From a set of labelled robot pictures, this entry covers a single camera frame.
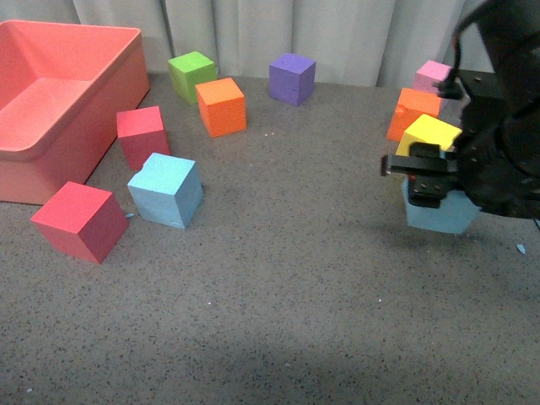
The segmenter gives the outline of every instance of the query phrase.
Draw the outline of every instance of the orange cube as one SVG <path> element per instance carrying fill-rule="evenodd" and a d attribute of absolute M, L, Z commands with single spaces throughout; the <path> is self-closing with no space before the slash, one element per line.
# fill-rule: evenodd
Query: orange cube
<path fill-rule="evenodd" d="M 246 100 L 232 78 L 197 84 L 195 89 L 202 122 L 212 138 L 247 128 Z"/>
<path fill-rule="evenodd" d="M 402 89 L 386 137 L 392 141 L 401 141 L 405 130 L 421 115 L 427 114 L 433 118 L 439 116 L 441 101 L 436 94 Z"/>

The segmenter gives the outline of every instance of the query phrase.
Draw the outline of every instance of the gray floor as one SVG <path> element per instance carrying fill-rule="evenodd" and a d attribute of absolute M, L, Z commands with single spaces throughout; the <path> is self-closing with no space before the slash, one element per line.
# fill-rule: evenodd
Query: gray floor
<path fill-rule="evenodd" d="M 101 266 L 0 203 L 0 403 L 540 403 L 540 231 L 485 214 L 408 228 L 379 176 L 398 91 L 239 78 L 249 127 L 211 139 L 152 77 L 205 197 L 188 230 L 130 219 Z M 89 185 L 137 213 L 118 143 Z M 526 247 L 522 255 L 516 244 Z"/>

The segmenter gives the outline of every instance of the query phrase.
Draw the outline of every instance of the curtain fold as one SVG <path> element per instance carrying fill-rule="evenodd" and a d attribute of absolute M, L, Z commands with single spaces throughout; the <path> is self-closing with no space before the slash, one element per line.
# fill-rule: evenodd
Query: curtain fold
<path fill-rule="evenodd" d="M 223 75 L 266 77 L 291 51 L 317 61 L 316 80 L 407 87 L 428 59 L 453 63 L 458 19 L 482 0 L 2 0 L 0 20 L 138 27 L 150 72 L 190 51 Z M 475 28 L 463 67 L 491 70 Z"/>

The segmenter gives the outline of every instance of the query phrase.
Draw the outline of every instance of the pink cube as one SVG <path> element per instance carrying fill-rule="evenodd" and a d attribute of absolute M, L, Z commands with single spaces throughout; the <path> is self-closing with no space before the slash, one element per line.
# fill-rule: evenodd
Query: pink cube
<path fill-rule="evenodd" d="M 129 223 L 112 192 L 69 181 L 32 217 L 62 253 L 101 264 Z"/>
<path fill-rule="evenodd" d="M 443 81 L 451 67 L 442 63 L 427 61 L 414 76 L 413 89 L 425 91 L 437 95 L 439 90 L 433 85 L 433 82 Z"/>
<path fill-rule="evenodd" d="M 118 140 L 129 168 L 140 170 L 152 153 L 170 154 L 159 106 L 116 114 Z"/>

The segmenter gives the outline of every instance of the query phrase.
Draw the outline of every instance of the blue cube in gripper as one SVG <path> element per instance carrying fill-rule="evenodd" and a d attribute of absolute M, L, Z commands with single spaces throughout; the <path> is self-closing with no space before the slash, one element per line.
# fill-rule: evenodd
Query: blue cube in gripper
<path fill-rule="evenodd" d="M 452 190 L 440 202 L 440 208 L 417 207 L 408 201 L 408 179 L 402 183 L 408 226 L 460 235 L 467 230 L 480 212 L 465 192 Z"/>

